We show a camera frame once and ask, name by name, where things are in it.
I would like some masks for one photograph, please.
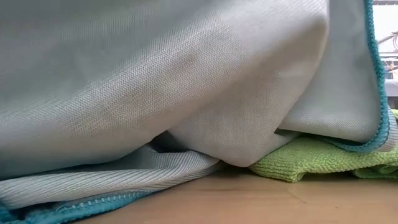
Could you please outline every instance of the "teal cloth edge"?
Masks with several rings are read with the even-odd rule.
[[[33,211],[25,220],[17,220],[4,207],[0,207],[0,223],[3,224],[59,224],[109,212],[126,206],[135,200],[153,194],[156,191],[135,191],[105,195],[84,202],[77,202],[55,209]]]
[[[330,139],[327,140],[328,142],[334,144],[337,147],[353,152],[371,152],[381,147],[387,141],[387,137],[389,134],[389,125],[390,125],[389,116],[388,116],[389,106],[384,87],[384,82],[385,82],[384,65],[380,59],[379,48],[377,46],[377,40],[374,35],[373,0],[364,0],[364,10],[365,10],[365,25],[366,25],[366,38],[368,41],[368,49],[371,55],[373,68],[376,73],[377,87],[380,94],[381,117],[380,117],[379,127],[377,129],[376,134],[370,141],[359,146],[343,144],[341,142]]]

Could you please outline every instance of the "wooden table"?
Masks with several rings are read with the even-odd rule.
[[[398,181],[311,175],[296,184],[232,169],[79,224],[396,223]]]

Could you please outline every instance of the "cloth fold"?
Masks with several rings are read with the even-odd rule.
[[[363,154],[317,139],[298,138],[249,168],[260,176],[287,182],[298,182],[307,173],[344,171],[359,178],[398,178],[398,149]]]

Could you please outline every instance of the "wooden surface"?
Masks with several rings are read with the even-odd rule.
[[[182,184],[79,224],[396,223],[398,182],[318,175],[296,184],[233,170]]]

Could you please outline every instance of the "blue stitched hem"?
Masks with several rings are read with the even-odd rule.
[[[332,144],[346,149],[348,151],[354,152],[371,152],[379,147],[381,147],[386,141],[389,134],[389,117],[388,117],[388,102],[387,95],[384,89],[384,65],[380,60],[379,48],[377,46],[377,41],[374,35],[374,23],[373,23],[373,0],[364,0],[364,10],[365,10],[365,26],[366,26],[366,39],[368,42],[368,49],[371,54],[371,59],[373,63],[374,72],[376,73],[377,87],[380,94],[381,102],[381,118],[379,122],[379,127],[377,129],[374,137],[367,143],[354,146],[349,144],[343,144],[341,142],[328,140]]]
[[[133,201],[153,194],[155,191],[135,191],[93,198],[76,204],[60,205],[50,210],[35,210],[25,220],[16,220],[7,210],[0,207],[0,221],[4,224],[59,224],[109,212]]]

